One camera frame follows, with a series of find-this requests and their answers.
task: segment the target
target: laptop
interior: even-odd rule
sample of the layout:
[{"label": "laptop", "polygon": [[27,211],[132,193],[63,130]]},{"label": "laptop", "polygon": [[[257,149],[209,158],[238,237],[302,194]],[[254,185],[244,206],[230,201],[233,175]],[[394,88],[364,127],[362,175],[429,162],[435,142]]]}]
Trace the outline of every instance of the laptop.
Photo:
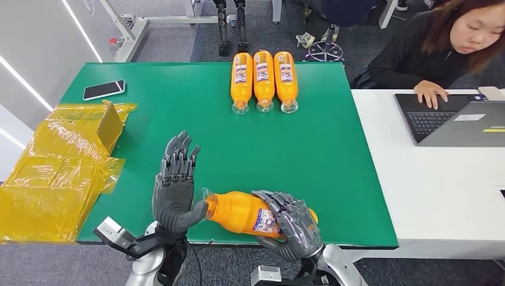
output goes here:
[{"label": "laptop", "polygon": [[418,146],[505,147],[505,101],[482,94],[438,97],[438,110],[415,94],[395,94],[403,119]]}]

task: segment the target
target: orange bottle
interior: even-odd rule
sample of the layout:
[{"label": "orange bottle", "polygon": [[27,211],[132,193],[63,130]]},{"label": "orange bottle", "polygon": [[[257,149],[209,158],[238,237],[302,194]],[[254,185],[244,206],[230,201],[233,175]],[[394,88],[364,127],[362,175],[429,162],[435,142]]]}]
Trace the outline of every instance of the orange bottle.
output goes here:
[{"label": "orange bottle", "polygon": [[[209,194],[207,219],[219,223],[236,234],[252,234],[262,237],[284,238],[272,211],[260,198],[244,192]],[[308,209],[317,223],[317,215]]]},{"label": "orange bottle", "polygon": [[235,55],[232,63],[232,84],[230,88],[236,114],[249,111],[248,101],[253,95],[253,58],[246,52]]},{"label": "orange bottle", "polygon": [[280,110],[293,113],[298,110],[298,81],[293,56],[288,52],[278,52],[274,59],[275,85],[282,104]]},{"label": "orange bottle", "polygon": [[256,108],[264,113],[273,110],[274,76],[272,55],[268,51],[254,54],[254,95],[258,99]]}]

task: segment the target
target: led light strip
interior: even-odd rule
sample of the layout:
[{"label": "led light strip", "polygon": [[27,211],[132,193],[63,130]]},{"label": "led light strip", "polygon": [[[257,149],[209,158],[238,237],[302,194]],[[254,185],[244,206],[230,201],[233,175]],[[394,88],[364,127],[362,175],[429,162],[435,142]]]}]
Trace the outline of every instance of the led light strip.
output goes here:
[{"label": "led light strip", "polygon": [[0,63],[26,88],[28,91],[38,100],[42,105],[44,105],[49,111],[54,109],[45,101],[42,96],[36,92],[31,85],[29,85],[23,77],[21,77],[17,71],[0,55]]},{"label": "led light strip", "polygon": [[63,5],[65,5],[65,8],[67,9],[68,13],[70,14],[70,16],[72,17],[72,19],[74,20],[74,22],[76,22],[77,28],[79,28],[79,31],[83,35],[84,39],[88,43],[88,45],[91,48],[91,50],[93,51],[93,53],[96,55],[96,58],[98,59],[98,61],[100,63],[103,63],[104,61],[102,61],[102,58],[98,54],[98,51],[95,49],[95,46],[93,46],[93,43],[91,42],[91,40],[89,39],[88,35],[84,31],[82,25],[79,23],[76,15],[74,14],[74,11],[72,11],[72,9],[70,8],[70,6],[68,5],[67,0],[61,0],[61,2],[63,2]]},{"label": "led light strip", "polygon": [[9,133],[7,133],[6,131],[4,131],[2,128],[0,128],[0,134],[3,135],[3,136],[5,136],[10,141],[12,141],[12,143],[18,145],[21,149],[25,149],[26,148],[25,145],[23,145],[21,142],[17,141],[17,139],[15,139],[14,137],[12,137]]}]

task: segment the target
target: white wall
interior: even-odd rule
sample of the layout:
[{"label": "white wall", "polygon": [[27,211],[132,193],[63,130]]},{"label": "white wall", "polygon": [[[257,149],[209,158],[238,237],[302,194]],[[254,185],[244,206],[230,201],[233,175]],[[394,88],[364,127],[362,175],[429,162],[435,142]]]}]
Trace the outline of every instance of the white wall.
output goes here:
[{"label": "white wall", "polygon": [[[114,61],[82,0],[65,0],[103,61]],[[51,106],[56,106],[84,63],[97,62],[64,0],[0,1],[0,56]],[[0,104],[29,128],[49,113],[0,64]]]},{"label": "white wall", "polygon": [[[1,105],[0,129],[23,145],[26,145],[33,135],[33,131],[28,126]],[[0,134],[0,182],[3,182],[9,176],[23,150]]]}]

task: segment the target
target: smartphone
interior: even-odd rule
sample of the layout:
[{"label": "smartphone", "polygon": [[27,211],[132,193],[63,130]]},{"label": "smartphone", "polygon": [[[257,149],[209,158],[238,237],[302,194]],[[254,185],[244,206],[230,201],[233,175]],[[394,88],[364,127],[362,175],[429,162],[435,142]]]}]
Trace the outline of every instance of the smartphone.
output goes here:
[{"label": "smartphone", "polygon": [[83,100],[108,97],[109,95],[122,94],[124,92],[124,80],[104,83],[103,85],[88,86],[84,89]]}]

